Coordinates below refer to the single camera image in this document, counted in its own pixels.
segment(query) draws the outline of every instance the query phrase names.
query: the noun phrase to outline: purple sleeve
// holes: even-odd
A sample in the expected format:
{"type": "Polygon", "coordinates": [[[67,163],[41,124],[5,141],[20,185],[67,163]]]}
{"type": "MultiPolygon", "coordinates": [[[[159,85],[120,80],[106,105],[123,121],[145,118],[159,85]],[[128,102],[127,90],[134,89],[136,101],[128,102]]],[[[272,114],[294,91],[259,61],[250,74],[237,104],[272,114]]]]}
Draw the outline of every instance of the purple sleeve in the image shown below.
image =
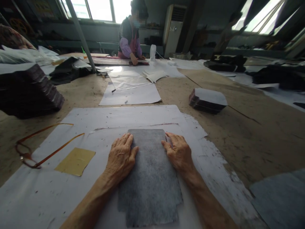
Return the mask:
{"type": "Polygon", "coordinates": [[[122,53],[124,54],[124,56],[130,57],[130,54],[132,52],[131,52],[131,49],[128,45],[128,40],[126,38],[121,38],[120,47],[121,47],[121,50],[122,50],[122,53]]]}
{"type": "Polygon", "coordinates": [[[142,49],[141,49],[140,39],[139,38],[137,39],[136,48],[137,48],[138,57],[142,56],[142,49]]]}

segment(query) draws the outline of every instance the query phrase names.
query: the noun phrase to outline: plastic bag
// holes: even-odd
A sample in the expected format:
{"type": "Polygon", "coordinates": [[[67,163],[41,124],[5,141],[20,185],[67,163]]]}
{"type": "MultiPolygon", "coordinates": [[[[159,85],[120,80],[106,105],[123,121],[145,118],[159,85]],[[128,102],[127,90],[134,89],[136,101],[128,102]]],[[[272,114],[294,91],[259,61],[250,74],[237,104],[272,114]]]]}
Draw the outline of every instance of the plastic bag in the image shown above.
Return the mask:
{"type": "Polygon", "coordinates": [[[60,58],[52,55],[47,56],[42,49],[11,49],[2,46],[4,50],[0,50],[0,63],[3,64],[22,64],[37,63],[39,66],[50,65],[52,62],[60,58]]]}

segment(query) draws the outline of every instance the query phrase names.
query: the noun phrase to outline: air conditioner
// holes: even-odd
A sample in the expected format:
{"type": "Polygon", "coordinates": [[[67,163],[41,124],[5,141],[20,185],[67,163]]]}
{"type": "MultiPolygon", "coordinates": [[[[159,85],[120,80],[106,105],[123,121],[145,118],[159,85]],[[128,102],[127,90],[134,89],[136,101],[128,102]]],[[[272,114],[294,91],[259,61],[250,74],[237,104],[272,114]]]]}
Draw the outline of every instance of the air conditioner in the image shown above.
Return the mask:
{"type": "Polygon", "coordinates": [[[175,4],[172,4],[167,8],[163,33],[163,48],[165,58],[169,58],[170,53],[176,52],[186,8],[186,6],[175,4]]]}

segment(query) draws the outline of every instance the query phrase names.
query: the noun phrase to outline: brown eyeglass frame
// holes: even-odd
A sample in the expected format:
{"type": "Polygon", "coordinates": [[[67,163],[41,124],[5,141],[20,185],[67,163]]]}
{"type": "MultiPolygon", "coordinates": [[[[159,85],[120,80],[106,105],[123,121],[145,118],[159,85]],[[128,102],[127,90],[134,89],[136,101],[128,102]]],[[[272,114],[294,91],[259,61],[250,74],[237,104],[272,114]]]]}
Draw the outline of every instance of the brown eyeglass frame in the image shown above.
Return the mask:
{"type": "Polygon", "coordinates": [[[41,133],[41,132],[43,132],[43,131],[49,129],[49,128],[52,128],[52,127],[58,126],[58,125],[72,125],[72,126],[73,126],[74,124],[71,124],[71,123],[58,123],[58,124],[54,124],[54,125],[52,125],[52,126],[48,126],[48,127],[44,128],[44,129],[41,129],[41,130],[39,130],[39,131],[37,131],[37,132],[35,132],[35,133],[33,133],[33,134],[27,136],[27,137],[24,137],[23,139],[20,139],[20,140],[18,140],[18,141],[16,142],[16,144],[15,144],[15,149],[16,149],[17,153],[20,155],[20,160],[22,161],[23,164],[25,164],[26,166],[28,166],[28,167],[30,167],[30,168],[32,168],[32,169],[41,169],[41,166],[40,166],[40,165],[41,165],[42,163],[44,163],[44,162],[45,162],[46,160],[48,160],[50,157],[52,157],[53,155],[55,155],[58,151],[60,151],[62,148],[64,148],[66,145],[68,145],[70,142],[72,142],[75,138],[77,138],[77,137],[79,137],[79,136],[85,134],[85,133],[82,133],[82,134],[79,134],[79,135],[75,136],[75,137],[72,138],[70,141],[68,141],[67,143],[65,143],[64,145],[62,145],[60,148],[58,148],[57,150],[55,150],[55,151],[54,151],[53,153],[51,153],[49,156],[47,156],[45,159],[43,159],[42,161],[40,161],[40,162],[34,161],[34,160],[32,159],[32,153],[33,153],[32,150],[30,149],[30,147],[24,145],[23,142],[24,142],[25,140],[27,140],[27,139],[30,139],[30,138],[34,137],[35,135],[37,135],[37,134],[39,134],[39,133],[41,133]],[[19,149],[18,149],[18,146],[19,146],[19,145],[22,145],[23,147],[27,148],[27,149],[29,150],[29,153],[22,153],[22,152],[20,152],[19,149]],[[31,160],[31,161],[35,162],[35,165],[34,165],[34,166],[29,165],[29,164],[26,162],[26,160],[31,160]]]}

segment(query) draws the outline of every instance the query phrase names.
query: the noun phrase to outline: eyeglasses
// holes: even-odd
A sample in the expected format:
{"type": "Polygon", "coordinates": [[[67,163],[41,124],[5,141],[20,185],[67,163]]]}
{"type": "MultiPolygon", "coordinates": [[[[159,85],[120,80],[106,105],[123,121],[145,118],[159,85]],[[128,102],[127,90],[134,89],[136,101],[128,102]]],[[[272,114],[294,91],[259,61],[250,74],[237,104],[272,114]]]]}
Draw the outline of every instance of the eyeglasses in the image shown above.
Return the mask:
{"type": "Polygon", "coordinates": [[[46,162],[46,160],[48,160],[50,157],[54,156],[58,151],[60,151],[62,148],[64,148],[66,145],[68,145],[70,142],[72,142],[75,138],[77,138],[77,137],[79,137],[79,136],[85,134],[85,133],[82,133],[82,134],[79,134],[79,135],[75,136],[75,137],[72,138],[70,141],[68,141],[66,144],[62,145],[60,148],[58,148],[58,149],[55,150],[53,153],[51,153],[49,156],[47,156],[45,159],[43,159],[42,161],[40,161],[40,162],[34,161],[34,160],[32,159],[32,153],[33,153],[32,150],[30,149],[30,147],[24,145],[23,142],[24,142],[25,140],[29,139],[29,138],[34,137],[35,135],[37,135],[37,134],[39,134],[39,133],[41,133],[41,132],[43,132],[43,131],[49,129],[49,128],[52,128],[52,127],[58,126],[58,125],[71,125],[71,126],[73,126],[74,124],[70,124],[70,123],[58,123],[58,124],[54,124],[54,125],[52,125],[52,126],[49,126],[49,127],[44,128],[44,129],[42,129],[42,130],[39,130],[39,131],[37,131],[37,132],[35,132],[35,133],[33,133],[33,134],[31,134],[31,135],[29,135],[29,136],[27,136],[27,137],[21,139],[21,140],[18,140],[18,141],[16,142],[16,144],[15,144],[15,149],[16,149],[17,153],[19,153],[19,155],[20,155],[20,160],[22,161],[23,164],[25,164],[26,166],[28,166],[28,167],[30,167],[30,168],[32,168],[32,169],[41,169],[41,166],[40,166],[40,165],[41,165],[42,163],[46,162]],[[19,145],[25,147],[25,148],[28,150],[28,152],[26,152],[26,153],[21,152],[20,149],[18,148],[19,145]]]}

